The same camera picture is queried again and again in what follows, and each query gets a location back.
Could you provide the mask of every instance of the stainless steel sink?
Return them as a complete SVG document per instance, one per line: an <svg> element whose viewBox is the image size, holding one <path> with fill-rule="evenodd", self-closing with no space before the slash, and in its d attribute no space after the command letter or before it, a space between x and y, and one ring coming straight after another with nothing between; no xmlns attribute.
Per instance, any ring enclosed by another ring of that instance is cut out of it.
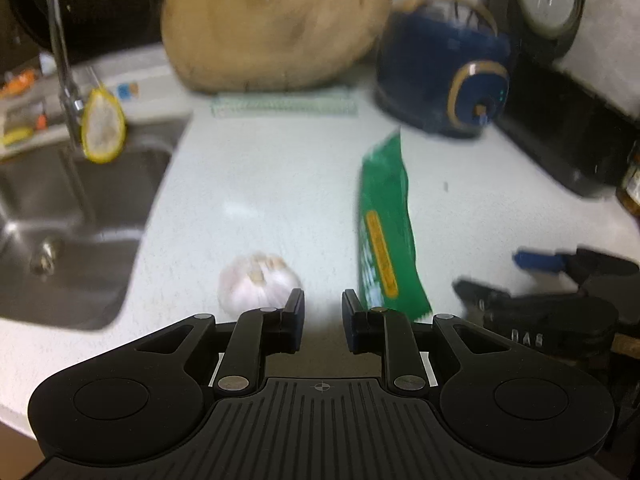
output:
<svg viewBox="0 0 640 480"><path fill-rule="evenodd" d="M129 128L93 164L69 143L0 161L0 316L96 330L118 314L186 120Z"/></svg>

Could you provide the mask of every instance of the garlic bulb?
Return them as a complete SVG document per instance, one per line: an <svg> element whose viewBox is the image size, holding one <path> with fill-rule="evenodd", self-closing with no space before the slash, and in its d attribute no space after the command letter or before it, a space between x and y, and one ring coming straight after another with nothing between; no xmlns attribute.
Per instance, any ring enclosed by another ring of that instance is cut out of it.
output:
<svg viewBox="0 0 640 480"><path fill-rule="evenodd" d="M218 301L234 319L247 310L282 308L300 280L279 256L257 253L233 261L220 273Z"/></svg>

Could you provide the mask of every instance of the green package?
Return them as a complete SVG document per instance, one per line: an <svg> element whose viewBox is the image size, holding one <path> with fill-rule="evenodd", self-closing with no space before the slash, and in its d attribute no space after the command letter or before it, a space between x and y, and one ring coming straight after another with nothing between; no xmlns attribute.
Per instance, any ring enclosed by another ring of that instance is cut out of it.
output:
<svg viewBox="0 0 640 480"><path fill-rule="evenodd" d="M358 218L360 301L365 308L384 306L415 320L429 314L431 305L415 270L408 187L400 132L396 132L362 161Z"/></svg>

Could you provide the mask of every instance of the wooden cutting board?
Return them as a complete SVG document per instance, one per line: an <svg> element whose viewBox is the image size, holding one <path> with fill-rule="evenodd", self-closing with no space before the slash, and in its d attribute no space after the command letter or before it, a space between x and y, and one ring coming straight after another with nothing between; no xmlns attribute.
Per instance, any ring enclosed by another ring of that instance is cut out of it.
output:
<svg viewBox="0 0 640 480"><path fill-rule="evenodd" d="M190 88L295 89L366 53L390 7L391 0L164 0L162 42Z"/></svg>

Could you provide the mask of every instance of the white countertop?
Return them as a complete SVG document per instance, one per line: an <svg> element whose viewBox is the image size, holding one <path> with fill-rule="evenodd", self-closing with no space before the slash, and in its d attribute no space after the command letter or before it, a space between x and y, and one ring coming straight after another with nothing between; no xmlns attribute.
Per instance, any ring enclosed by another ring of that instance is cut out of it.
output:
<svg viewBox="0 0 640 480"><path fill-rule="evenodd" d="M0 420L23 433L31 434L29 397L51 374L197 312L230 320L218 307L218 275L255 251L283 256L306 294L302 350L269 358L269 373L379 370L375 356L348 353L340 318L341 292L358 285L360 162L398 125L373 105L370 76L360 78L357 118L216 119L207 97L189 94L169 74L157 71L154 83L141 83L140 100L125 106L137 120L191 113L191 122L158 193L120 315L96 332L0 319ZM518 270L511 254L521 246L588 244L640 260L636 222L615 198L572 195L493 127L461 142L403 126L402 154L417 270L435 313L463 314L451 288L461 275L517 294L572 289L568 279Z"/></svg>

